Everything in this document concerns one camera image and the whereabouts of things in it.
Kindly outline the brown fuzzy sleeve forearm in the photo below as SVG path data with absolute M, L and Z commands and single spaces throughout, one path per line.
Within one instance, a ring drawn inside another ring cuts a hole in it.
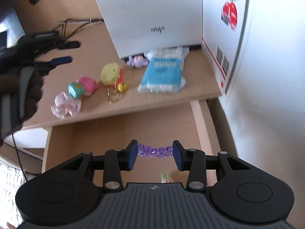
M 33 67 L 1 70 L 1 145 L 37 112 L 42 86 L 43 79 Z

